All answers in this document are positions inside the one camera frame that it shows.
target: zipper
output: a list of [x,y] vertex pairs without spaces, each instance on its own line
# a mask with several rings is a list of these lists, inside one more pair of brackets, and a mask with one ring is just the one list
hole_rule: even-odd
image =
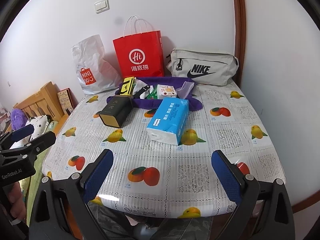
[[182,58],[179,58],[179,63],[177,64],[176,70],[182,70]]
[[[177,66],[176,66],[176,70],[182,70],[182,65],[183,65],[183,61],[182,61],[182,58],[177,58],[179,60],[179,62],[177,63]],[[208,62],[217,62],[217,63],[221,63],[221,64],[225,64],[225,65],[228,65],[227,63],[225,62],[222,62],[222,61],[217,61],[217,60],[205,60],[205,61],[208,61]]]
[[177,50],[182,50],[182,51],[186,51],[186,52],[195,52],[195,53],[204,53],[204,54],[219,54],[219,55],[229,55],[229,56],[232,56],[232,57],[235,57],[234,55],[230,54],[230,53],[224,53],[224,52],[203,52],[203,51],[195,51],[195,50],[186,50],[186,49],[173,49],[171,51],[171,53],[173,51],[177,51]]

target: green package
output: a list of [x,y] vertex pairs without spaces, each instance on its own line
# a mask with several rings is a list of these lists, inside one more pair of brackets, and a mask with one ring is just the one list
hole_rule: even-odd
[[153,91],[147,96],[147,99],[158,99],[157,86],[158,86],[158,85],[155,85],[155,88],[154,88]]

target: small white box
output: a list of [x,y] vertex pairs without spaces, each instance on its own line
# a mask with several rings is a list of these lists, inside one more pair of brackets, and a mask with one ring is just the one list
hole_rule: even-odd
[[176,98],[177,92],[174,90],[174,87],[172,86],[158,85],[157,96],[158,96],[158,99]]

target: white pillow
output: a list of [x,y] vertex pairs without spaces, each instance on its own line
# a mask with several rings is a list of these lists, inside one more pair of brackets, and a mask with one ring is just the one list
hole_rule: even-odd
[[46,131],[48,125],[49,125],[49,120],[47,115],[42,115],[42,116],[37,116],[37,117],[31,117],[26,125],[32,124],[33,127],[35,128],[35,131],[33,134],[31,134],[30,140],[33,140],[37,138],[38,136],[44,134]]
[[12,144],[12,146],[10,147],[10,149],[15,149],[15,148],[23,147],[23,146],[24,146],[23,139],[21,139],[18,142],[14,142]]

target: purple plush toy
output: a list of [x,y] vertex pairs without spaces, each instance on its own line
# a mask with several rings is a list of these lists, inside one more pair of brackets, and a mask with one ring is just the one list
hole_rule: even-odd
[[26,125],[28,118],[24,112],[20,109],[13,109],[11,112],[11,127],[12,130],[16,131]]

